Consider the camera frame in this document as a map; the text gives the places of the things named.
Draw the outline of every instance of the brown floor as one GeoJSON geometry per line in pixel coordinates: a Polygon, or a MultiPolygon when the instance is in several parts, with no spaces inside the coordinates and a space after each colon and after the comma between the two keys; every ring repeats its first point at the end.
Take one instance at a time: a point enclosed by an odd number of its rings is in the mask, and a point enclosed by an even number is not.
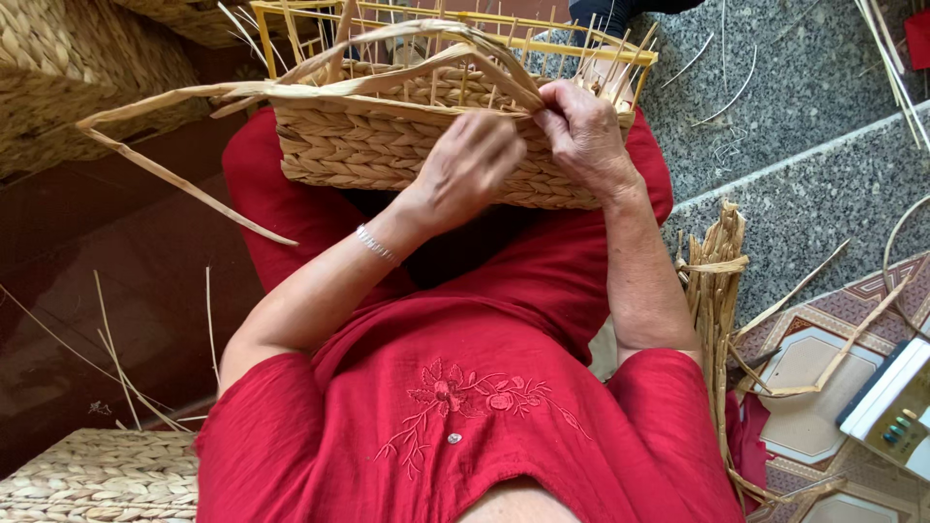
{"type": "MultiPolygon", "coordinates": [[[[507,1],[502,11],[547,20],[551,4],[507,1]]],[[[469,0],[446,5],[474,9],[469,0]]],[[[556,20],[567,19],[560,3],[556,20]]],[[[244,47],[185,47],[203,83],[241,79],[244,66],[261,68],[244,47]]],[[[220,154],[245,121],[244,114],[207,118],[135,149],[228,201],[220,154]]],[[[218,349],[262,296],[235,224],[115,154],[66,162],[2,188],[0,246],[0,283],[74,350],[114,374],[97,332],[99,271],[126,375],[172,409],[215,393],[205,267],[212,267],[218,349]]],[[[138,403],[137,412],[143,423],[153,417],[138,403]]],[[[0,298],[0,477],[77,428],[115,428],[116,420],[133,425],[122,387],[0,298]]]]}

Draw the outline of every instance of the braided weave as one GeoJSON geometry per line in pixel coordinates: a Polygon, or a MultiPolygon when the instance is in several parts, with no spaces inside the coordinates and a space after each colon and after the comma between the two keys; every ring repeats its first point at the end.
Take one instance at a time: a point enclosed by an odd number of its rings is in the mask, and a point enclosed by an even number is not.
{"type": "MultiPolygon", "coordinates": [[[[163,23],[185,38],[201,46],[218,49],[241,44],[240,40],[230,30],[235,31],[230,19],[217,7],[216,0],[200,2],[178,0],[113,0],[116,4],[136,11],[140,15],[163,23]]],[[[237,7],[244,7],[251,14],[248,0],[224,0],[223,5],[231,11],[237,7]]],[[[304,17],[294,17],[300,34],[314,33],[315,23],[304,17]]],[[[271,38],[287,37],[285,18],[270,16],[265,18],[271,38]]],[[[249,23],[242,24],[243,29],[251,36],[259,34],[249,23]]]]}
{"type": "Polygon", "coordinates": [[[80,429],[0,481],[0,523],[192,522],[193,435],[80,429]]]}
{"type": "MultiPolygon", "coordinates": [[[[0,0],[0,32],[0,179],[100,157],[75,120],[196,82],[174,34],[109,0],[0,0]]],[[[189,100],[101,130],[134,141],[207,111],[189,100]]]]}
{"type": "MultiPolygon", "coordinates": [[[[343,62],[342,79],[381,74],[401,69],[401,65],[343,62]]],[[[461,94],[465,71],[442,67],[436,84],[436,99],[443,105],[486,107],[494,85],[480,71],[468,71],[465,92],[461,94]]],[[[538,85],[551,79],[534,75],[538,85]]],[[[309,78],[302,83],[310,83],[309,78]]],[[[430,76],[408,80],[408,101],[429,105],[432,86],[430,76]]],[[[405,101],[404,87],[396,86],[378,93],[379,98],[405,101]]],[[[510,97],[495,95],[510,104],[510,97]]],[[[342,189],[380,189],[400,191],[417,177],[445,127],[395,118],[373,111],[354,111],[333,103],[295,103],[275,100],[277,132],[284,152],[281,168],[291,180],[310,185],[331,185],[342,189]]],[[[629,118],[622,120],[628,127],[629,118]]],[[[517,129],[526,142],[526,157],[503,183],[498,203],[531,208],[598,208],[600,205],[587,190],[573,185],[553,164],[551,147],[545,134],[526,119],[517,120],[517,129]]]]}

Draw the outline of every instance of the embroidered flower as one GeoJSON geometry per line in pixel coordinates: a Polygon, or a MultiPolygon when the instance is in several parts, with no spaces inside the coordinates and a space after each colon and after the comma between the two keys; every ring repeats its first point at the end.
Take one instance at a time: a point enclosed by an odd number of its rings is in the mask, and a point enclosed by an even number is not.
{"type": "Polygon", "coordinates": [[[549,398],[552,389],[546,386],[546,382],[533,383],[532,378],[525,381],[520,376],[508,376],[504,372],[494,372],[478,378],[474,371],[469,374],[468,381],[463,382],[462,369],[458,365],[453,365],[448,375],[443,376],[441,358],[436,358],[428,369],[424,367],[419,377],[423,382],[423,388],[408,390],[407,394],[425,406],[420,412],[404,419],[404,430],[392,436],[375,455],[375,461],[382,454],[387,459],[391,452],[394,452],[398,459],[403,457],[400,464],[406,466],[407,477],[411,480],[415,473],[421,472],[421,467],[426,462],[423,450],[431,446],[420,443],[420,431],[423,437],[426,436],[430,411],[436,409],[439,415],[446,419],[449,418],[449,412],[458,413],[465,418],[487,416],[483,410],[472,406],[469,396],[473,396],[473,399],[480,398],[474,396],[474,392],[485,396],[485,403],[492,412],[503,414],[512,411],[514,416],[519,414],[521,418],[526,417],[530,407],[547,405],[550,409],[558,410],[569,426],[591,440],[581,428],[578,419],[549,398]],[[492,385],[492,379],[496,379],[497,384],[492,385]]]}
{"type": "Polygon", "coordinates": [[[468,394],[461,390],[462,369],[453,365],[449,370],[448,380],[443,379],[443,361],[436,358],[429,369],[423,368],[420,373],[423,384],[432,390],[417,389],[407,391],[410,397],[420,403],[432,404],[438,402],[439,415],[448,416],[449,412],[458,412],[466,418],[485,416],[485,413],[472,407],[468,402],[468,394]]]}

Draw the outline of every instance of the red blouse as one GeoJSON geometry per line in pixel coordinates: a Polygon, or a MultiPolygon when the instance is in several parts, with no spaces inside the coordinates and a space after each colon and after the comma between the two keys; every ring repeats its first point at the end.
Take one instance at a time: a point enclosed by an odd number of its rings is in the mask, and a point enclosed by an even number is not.
{"type": "Polygon", "coordinates": [[[414,294],[260,363],[196,446],[199,523],[454,521],[520,475],[581,521],[743,521],[690,358],[642,351],[604,386],[476,297],[414,294]]]}

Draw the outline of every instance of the woman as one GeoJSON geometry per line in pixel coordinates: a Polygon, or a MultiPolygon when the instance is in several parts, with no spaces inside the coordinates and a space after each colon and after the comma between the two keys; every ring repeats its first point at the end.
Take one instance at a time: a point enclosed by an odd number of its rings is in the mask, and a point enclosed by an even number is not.
{"type": "Polygon", "coordinates": [[[223,158],[268,295],[226,347],[197,441],[198,521],[739,521],[698,343],[658,232],[668,170],[641,114],[568,82],[535,115],[600,211],[550,211],[478,269],[419,290],[399,262],[483,208],[523,157],[512,122],[460,116],[364,227],[286,181],[273,114],[223,158]],[[612,313],[620,369],[586,369],[612,313]]]}

